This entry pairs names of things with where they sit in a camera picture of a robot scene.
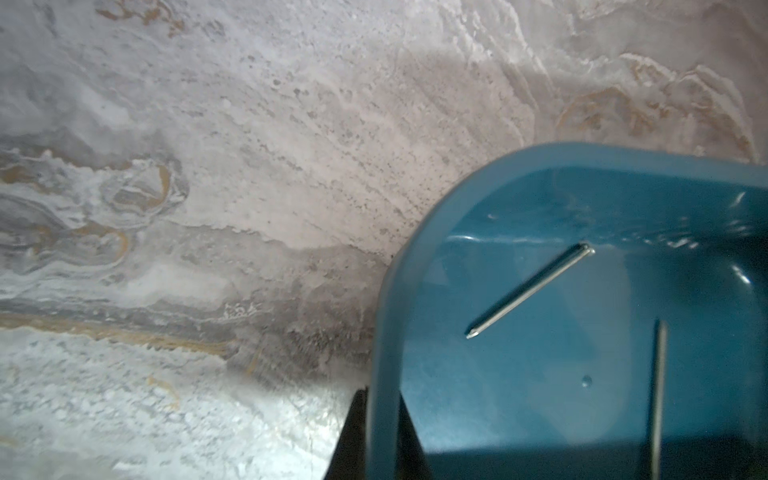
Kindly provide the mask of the steel nail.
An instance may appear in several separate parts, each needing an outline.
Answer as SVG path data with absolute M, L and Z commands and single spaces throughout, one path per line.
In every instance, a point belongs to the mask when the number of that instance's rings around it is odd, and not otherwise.
M 518 287 L 514 288 L 501 300 L 497 301 L 493 306 L 489 307 L 467 328 L 464 334 L 465 338 L 476 338 L 508 315 L 512 310 L 518 308 L 522 303 L 540 292 L 565 271 L 594 254 L 595 248 L 587 242 L 579 242 L 571 246 L 564 253 L 543 266 L 530 278 L 522 282 Z
M 663 401 L 668 349 L 668 326 L 658 320 L 655 330 L 655 350 L 653 359 L 653 382 L 651 391 L 649 425 L 649 478 L 660 479 L 661 449 L 663 429 Z

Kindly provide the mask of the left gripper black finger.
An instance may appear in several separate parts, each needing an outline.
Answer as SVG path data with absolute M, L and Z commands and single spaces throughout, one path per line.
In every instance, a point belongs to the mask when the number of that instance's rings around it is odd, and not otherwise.
M 368 388 L 359 389 L 352 402 L 325 473 L 325 479 L 365 477 L 365 427 Z M 400 398 L 397 437 L 397 479 L 431 479 L 432 472 L 403 398 Z

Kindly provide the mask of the teal plastic storage box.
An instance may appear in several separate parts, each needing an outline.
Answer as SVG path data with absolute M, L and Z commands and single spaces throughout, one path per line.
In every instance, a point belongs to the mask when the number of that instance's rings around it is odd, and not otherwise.
M 595 254 L 465 338 L 579 242 Z M 766 168 L 584 143 L 488 164 L 385 277 L 366 477 L 396 475 L 400 398 L 435 479 L 647 477 L 658 320 L 661 476 L 765 478 Z

